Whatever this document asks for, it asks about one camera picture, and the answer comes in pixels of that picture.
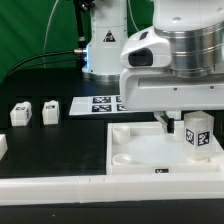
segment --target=black tabletop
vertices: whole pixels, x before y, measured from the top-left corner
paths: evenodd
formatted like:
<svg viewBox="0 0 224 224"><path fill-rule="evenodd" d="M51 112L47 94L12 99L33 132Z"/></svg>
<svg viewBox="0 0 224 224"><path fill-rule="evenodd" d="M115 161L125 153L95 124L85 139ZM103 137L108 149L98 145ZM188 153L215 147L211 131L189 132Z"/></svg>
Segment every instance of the black tabletop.
<svg viewBox="0 0 224 224"><path fill-rule="evenodd" d="M118 84L82 80L75 69L29 70L0 85L0 134L8 152L0 161L0 178L105 174L109 122L151 121L151 113L69 116L73 97L117 95ZM44 126L46 101L60 104L58 125ZM9 113L16 103L32 104L27 127L12 127ZM222 112L215 132L222 143ZM0 207L0 223L223 223L224 200L168 200Z"/></svg>
<svg viewBox="0 0 224 224"><path fill-rule="evenodd" d="M8 153L0 161L0 178L105 174L108 122L149 121L151 113L69 116L73 97L118 95L118 83L82 80L75 69L15 73L0 86L0 133ZM44 102L59 101L58 125L43 125ZM28 101L32 118L12 127L10 111Z"/></svg>

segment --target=black cable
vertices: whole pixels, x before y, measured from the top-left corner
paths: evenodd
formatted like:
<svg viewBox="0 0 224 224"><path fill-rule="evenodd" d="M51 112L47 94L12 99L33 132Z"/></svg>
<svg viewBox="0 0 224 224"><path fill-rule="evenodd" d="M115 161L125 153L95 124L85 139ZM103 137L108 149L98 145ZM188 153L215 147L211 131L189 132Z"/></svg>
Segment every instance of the black cable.
<svg viewBox="0 0 224 224"><path fill-rule="evenodd" d="M43 57L53 57L53 56L58 56L58 55L69 55L72 54L74 55L74 51L70 50L70 51L62 51L62 52L52 52L52 53L46 53L46 54L39 54L30 58L27 58L21 62L19 62L18 64L14 65L7 73L7 76L10 76L17 68L19 68L21 65L24 65L27 62L33 61L35 59L38 58L43 58Z"/></svg>
<svg viewBox="0 0 224 224"><path fill-rule="evenodd" d="M15 71L13 71L13 73L18 72L18 71L23 71L26 70L28 68L33 68L36 66L40 66L40 65L50 65L50 64L56 64L56 63L61 63L61 62L69 62L69 61L75 61L75 59L66 59L66 60L59 60L59 61L52 61L52 62L42 62L42 63L38 63L38 64L34 64L34 65L29 65L20 69L17 69Z"/></svg>
<svg viewBox="0 0 224 224"><path fill-rule="evenodd" d="M76 18L78 38L79 38L78 46L79 46L79 48L85 48L86 40L85 40L85 36L84 36L81 11L79 8L79 0L73 0L73 5L75 8L75 18Z"/></svg>

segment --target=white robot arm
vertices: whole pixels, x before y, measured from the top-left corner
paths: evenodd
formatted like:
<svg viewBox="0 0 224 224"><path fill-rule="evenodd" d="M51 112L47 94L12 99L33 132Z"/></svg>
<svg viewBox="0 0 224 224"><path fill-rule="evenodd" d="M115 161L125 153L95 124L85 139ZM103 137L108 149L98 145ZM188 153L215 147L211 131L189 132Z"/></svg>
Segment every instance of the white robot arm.
<svg viewBox="0 0 224 224"><path fill-rule="evenodd" d="M126 42L120 91L129 110L224 108L224 0L154 0L153 27Z"/></svg>

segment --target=green background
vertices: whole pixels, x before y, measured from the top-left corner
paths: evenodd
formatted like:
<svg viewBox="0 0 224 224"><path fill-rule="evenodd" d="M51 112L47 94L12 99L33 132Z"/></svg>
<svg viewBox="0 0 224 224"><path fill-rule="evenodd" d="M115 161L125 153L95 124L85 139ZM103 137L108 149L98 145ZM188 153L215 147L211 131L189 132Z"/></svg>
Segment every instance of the green background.
<svg viewBox="0 0 224 224"><path fill-rule="evenodd" d="M25 58L43 53L47 24L55 2L56 0L1 0L0 83L13 65ZM138 28L141 30L151 25L153 3L148 0L131 0L131 5ZM83 14L82 17L85 36L90 39L89 14ZM128 31L129 35L135 32L129 13ZM73 2L59 0L49 29L46 52L71 50L76 47L77 28ZM71 66L75 66L74 62L52 64L46 67Z"/></svg>

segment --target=white box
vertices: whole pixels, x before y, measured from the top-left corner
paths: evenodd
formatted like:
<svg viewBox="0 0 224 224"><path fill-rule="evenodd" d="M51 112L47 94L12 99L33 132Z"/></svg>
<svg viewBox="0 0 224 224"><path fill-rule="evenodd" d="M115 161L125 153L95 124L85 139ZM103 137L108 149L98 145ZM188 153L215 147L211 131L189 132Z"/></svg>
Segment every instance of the white box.
<svg viewBox="0 0 224 224"><path fill-rule="evenodd" d="M5 135L0 135L0 160L8 149Z"/></svg>
<svg viewBox="0 0 224 224"><path fill-rule="evenodd" d="M203 111L184 115L184 150L193 160L208 159L213 147L214 118Z"/></svg>
<svg viewBox="0 0 224 224"><path fill-rule="evenodd" d="M44 125L58 124L59 114L59 103L57 101L46 102L42 110Z"/></svg>
<svg viewBox="0 0 224 224"><path fill-rule="evenodd" d="M17 103L10 112L12 126L26 126L32 116L29 102Z"/></svg>

